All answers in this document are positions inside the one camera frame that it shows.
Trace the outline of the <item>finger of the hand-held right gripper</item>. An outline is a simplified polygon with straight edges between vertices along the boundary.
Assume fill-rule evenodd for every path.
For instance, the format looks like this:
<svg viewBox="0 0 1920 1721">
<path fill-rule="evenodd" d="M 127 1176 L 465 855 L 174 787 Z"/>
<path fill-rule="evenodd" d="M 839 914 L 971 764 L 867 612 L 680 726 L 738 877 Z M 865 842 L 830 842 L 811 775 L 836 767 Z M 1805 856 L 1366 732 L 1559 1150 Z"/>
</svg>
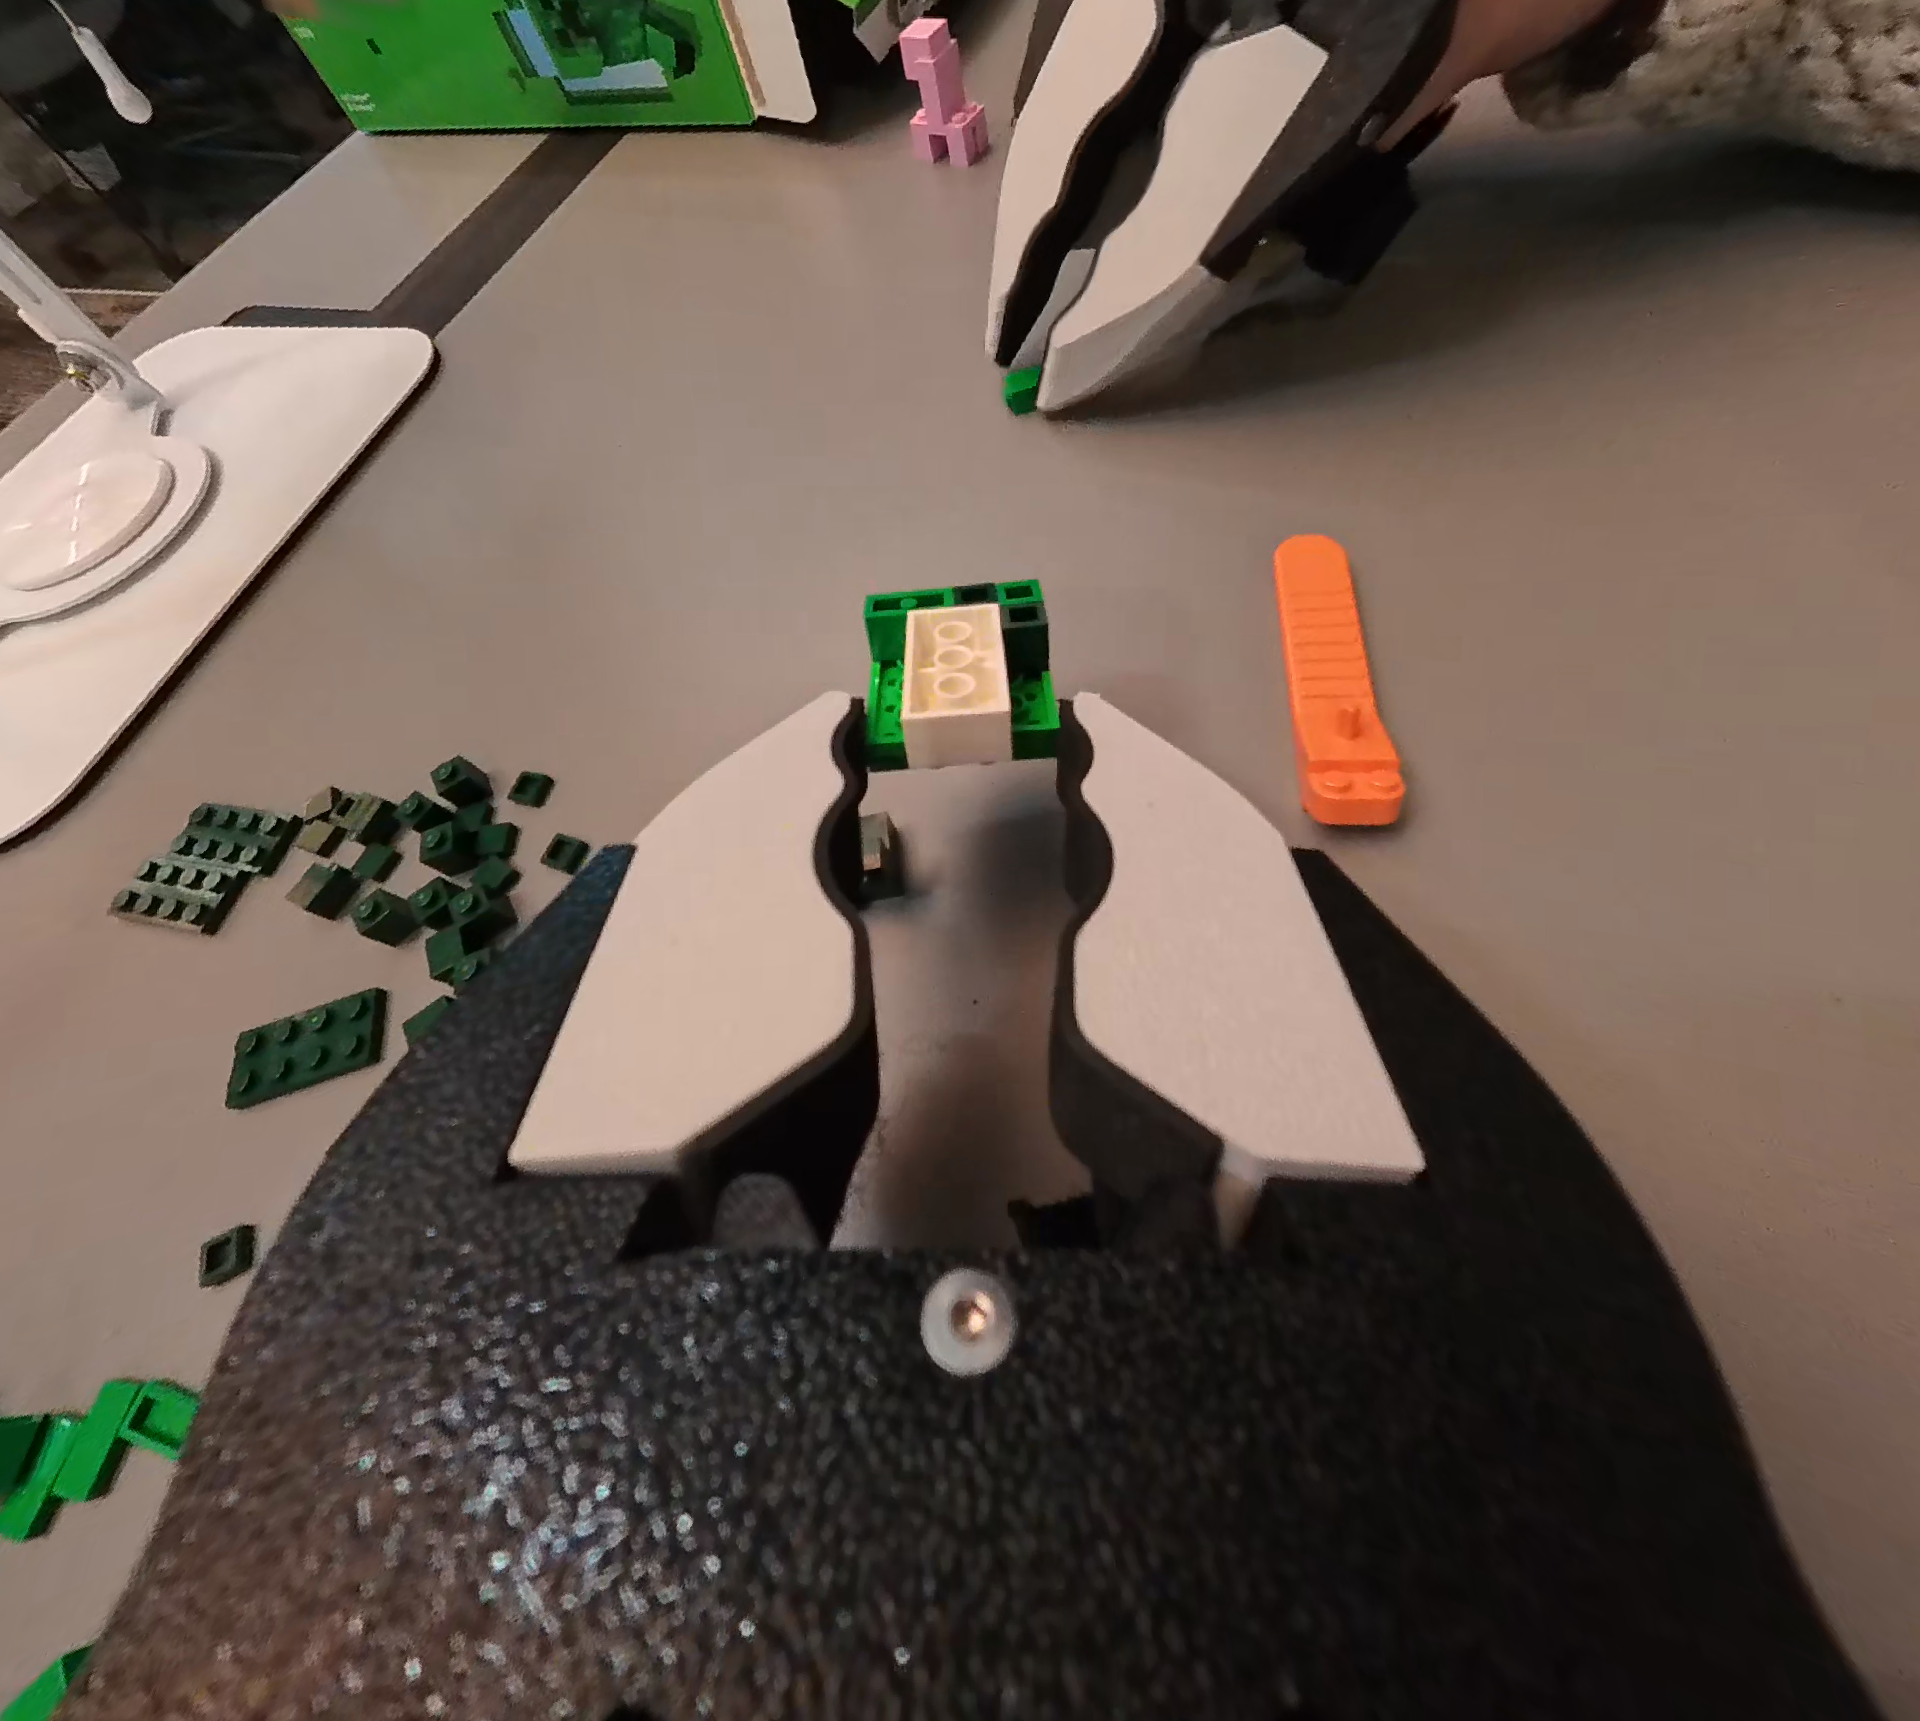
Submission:
<svg viewBox="0 0 1920 1721">
<path fill-rule="evenodd" d="M 1166 27 L 1163 0 L 1067 0 L 1005 149 L 987 292 L 987 357 L 1033 367 L 1075 249 L 1111 181 L 1120 115 Z"/>
<path fill-rule="evenodd" d="M 1204 250 L 1328 52 L 1288 27 L 1198 52 L 1168 104 L 1139 199 L 1101 238 L 1049 328 L 1035 405 L 1066 412 L 1198 337 L 1229 286 Z"/>
</svg>

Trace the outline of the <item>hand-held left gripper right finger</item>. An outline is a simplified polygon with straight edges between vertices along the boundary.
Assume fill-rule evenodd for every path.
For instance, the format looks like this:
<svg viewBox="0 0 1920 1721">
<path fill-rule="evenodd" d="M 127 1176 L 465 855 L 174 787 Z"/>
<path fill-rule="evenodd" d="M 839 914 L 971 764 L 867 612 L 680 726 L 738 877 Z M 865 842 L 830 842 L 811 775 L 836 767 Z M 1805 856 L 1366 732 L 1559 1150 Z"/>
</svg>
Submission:
<svg viewBox="0 0 1920 1721">
<path fill-rule="evenodd" d="M 1098 694 L 1062 710 L 1052 1124 L 1101 1244 L 1235 1244 L 1270 1180 L 1426 1169 L 1277 827 Z"/>
</svg>

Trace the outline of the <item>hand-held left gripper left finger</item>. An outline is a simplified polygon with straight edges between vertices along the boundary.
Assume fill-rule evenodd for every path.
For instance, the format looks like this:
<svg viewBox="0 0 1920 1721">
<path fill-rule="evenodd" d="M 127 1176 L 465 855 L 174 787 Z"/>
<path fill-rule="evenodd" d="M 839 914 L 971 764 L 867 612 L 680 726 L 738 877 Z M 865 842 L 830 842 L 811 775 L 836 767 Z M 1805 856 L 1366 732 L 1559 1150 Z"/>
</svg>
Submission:
<svg viewBox="0 0 1920 1721">
<path fill-rule="evenodd" d="M 816 863 L 848 775 L 826 693 L 638 835 L 507 1150 L 519 1175 L 675 1175 L 854 1021 L 854 922 Z"/>
</svg>

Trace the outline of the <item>green and white lego assembly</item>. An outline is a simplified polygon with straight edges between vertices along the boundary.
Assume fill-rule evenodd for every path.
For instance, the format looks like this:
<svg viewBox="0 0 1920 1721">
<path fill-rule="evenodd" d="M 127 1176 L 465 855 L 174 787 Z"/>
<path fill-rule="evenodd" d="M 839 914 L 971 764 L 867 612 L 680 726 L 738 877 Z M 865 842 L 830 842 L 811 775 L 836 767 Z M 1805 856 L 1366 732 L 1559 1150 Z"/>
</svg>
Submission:
<svg viewBox="0 0 1920 1721">
<path fill-rule="evenodd" d="M 1054 756 L 1062 716 L 1041 586 L 989 580 L 863 599 L 870 773 Z"/>
</svg>

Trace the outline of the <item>pink lego pig figure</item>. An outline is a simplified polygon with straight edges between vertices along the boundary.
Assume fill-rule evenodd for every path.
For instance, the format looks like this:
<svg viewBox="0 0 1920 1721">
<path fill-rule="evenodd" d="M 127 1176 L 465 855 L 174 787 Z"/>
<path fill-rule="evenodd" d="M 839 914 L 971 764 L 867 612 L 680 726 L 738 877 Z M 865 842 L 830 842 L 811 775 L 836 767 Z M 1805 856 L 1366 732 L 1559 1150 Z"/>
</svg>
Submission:
<svg viewBox="0 0 1920 1721">
<path fill-rule="evenodd" d="M 928 165 L 971 166 L 989 146 L 987 115 L 963 88 L 961 56 L 948 20 L 920 19 L 900 32 L 902 75 L 920 107 L 908 131 L 914 153 Z"/>
</svg>

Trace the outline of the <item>orange lego brick separator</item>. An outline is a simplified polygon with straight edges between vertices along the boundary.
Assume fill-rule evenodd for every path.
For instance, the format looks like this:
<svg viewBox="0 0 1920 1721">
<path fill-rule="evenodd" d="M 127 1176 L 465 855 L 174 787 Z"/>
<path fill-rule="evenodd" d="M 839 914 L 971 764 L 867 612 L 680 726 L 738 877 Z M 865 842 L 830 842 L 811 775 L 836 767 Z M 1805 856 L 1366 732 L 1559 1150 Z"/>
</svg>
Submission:
<svg viewBox="0 0 1920 1721">
<path fill-rule="evenodd" d="M 1271 565 L 1301 807 L 1323 827 L 1390 827 L 1405 778 L 1379 720 L 1350 561 L 1326 535 L 1294 535 Z"/>
</svg>

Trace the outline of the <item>dark green lego plate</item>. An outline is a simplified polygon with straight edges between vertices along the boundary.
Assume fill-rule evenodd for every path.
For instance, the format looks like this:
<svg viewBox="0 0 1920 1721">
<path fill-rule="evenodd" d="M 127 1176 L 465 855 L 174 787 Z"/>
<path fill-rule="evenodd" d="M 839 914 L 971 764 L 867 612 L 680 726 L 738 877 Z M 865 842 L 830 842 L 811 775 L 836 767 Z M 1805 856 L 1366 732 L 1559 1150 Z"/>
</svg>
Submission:
<svg viewBox="0 0 1920 1721">
<path fill-rule="evenodd" d="M 260 1106 L 373 1067 L 385 1015 L 387 990 L 361 989 L 244 1031 L 231 1046 L 226 1108 Z"/>
</svg>

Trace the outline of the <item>pile of dark green lego pieces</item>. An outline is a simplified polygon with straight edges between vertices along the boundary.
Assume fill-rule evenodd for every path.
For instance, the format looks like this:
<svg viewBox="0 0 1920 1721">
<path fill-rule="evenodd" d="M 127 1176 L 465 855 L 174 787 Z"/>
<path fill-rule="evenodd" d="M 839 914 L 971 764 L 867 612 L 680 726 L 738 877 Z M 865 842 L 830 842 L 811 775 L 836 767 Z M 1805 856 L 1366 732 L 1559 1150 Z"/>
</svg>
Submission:
<svg viewBox="0 0 1920 1721">
<path fill-rule="evenodd" d="M 556 785 L 541 770 L 496 778 L 451 755 L 403 796 L 324 787 L 295 813 L 204 800 L 114 890 L 107 913 L 207 939 L 246 892 L 289 866 L 294 909 L 361 940 L 417 946 L 429 981 L 458 992 L 517 932 L 528 868 L 572 877 L 588 864 L 581 837 L 558 830 L 541 848 L 526 839 Z"/>
</svg>

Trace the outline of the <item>pile of bright green lego pieces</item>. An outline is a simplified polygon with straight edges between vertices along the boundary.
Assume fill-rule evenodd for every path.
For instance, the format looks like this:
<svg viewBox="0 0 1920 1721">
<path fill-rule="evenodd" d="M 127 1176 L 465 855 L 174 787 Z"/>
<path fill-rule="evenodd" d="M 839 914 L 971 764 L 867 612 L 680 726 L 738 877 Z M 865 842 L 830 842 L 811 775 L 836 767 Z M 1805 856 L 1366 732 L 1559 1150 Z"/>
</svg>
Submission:
<svg viewBox="0 0 1920 1721">
<path fill-rule="evenodd" d="M 2 1420 L 2 1537 L 43 1536 L 62 1505 L 106 1496 L 132 1450 L 176 1462 L 200 1395 L 167 1379 L 110 1379 L 78 1414 Z"/>
</svg>

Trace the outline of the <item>white lamp with base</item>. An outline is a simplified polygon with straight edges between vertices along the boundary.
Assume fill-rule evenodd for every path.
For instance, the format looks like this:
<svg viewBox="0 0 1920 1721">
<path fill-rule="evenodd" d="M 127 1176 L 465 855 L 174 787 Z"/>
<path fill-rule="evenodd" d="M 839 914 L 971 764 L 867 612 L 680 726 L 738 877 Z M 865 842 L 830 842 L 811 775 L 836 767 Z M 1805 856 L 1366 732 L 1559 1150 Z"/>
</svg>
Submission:
<svg viewBox="0 0 1920 1721">
<path fill-rule="evenodd" d="M 2 483 L 2 840 L 54 814 L 417 395 L 433 339 L 214 324 L 132 357 L 11 240 L 4 292 L 84 388 Z"/>
</svg>

